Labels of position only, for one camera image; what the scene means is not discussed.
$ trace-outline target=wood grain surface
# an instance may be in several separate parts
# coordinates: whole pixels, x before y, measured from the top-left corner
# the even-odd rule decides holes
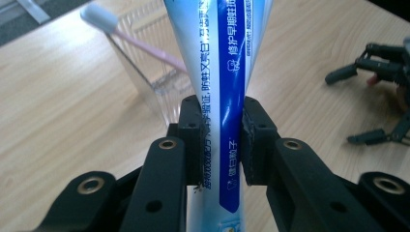
[[[117,15],[142,3],[98,2]],[[409,23],[366,1],[278,0],[248,95],[281,136],[304,140],[337,175],[357,182],[382,171],[410,182],[408,147],[345,139],[393,128],[402,114],[394,84],[367,87],[369,72],[324,81],[367,43],[400,45],[409,35]],[[120,178],[164,135],[105,35],[78,11],[0,47],[0,230],[34,229],[71,179],[92,170]],[[248,231],[277,230],[265,190],[245,187]]]

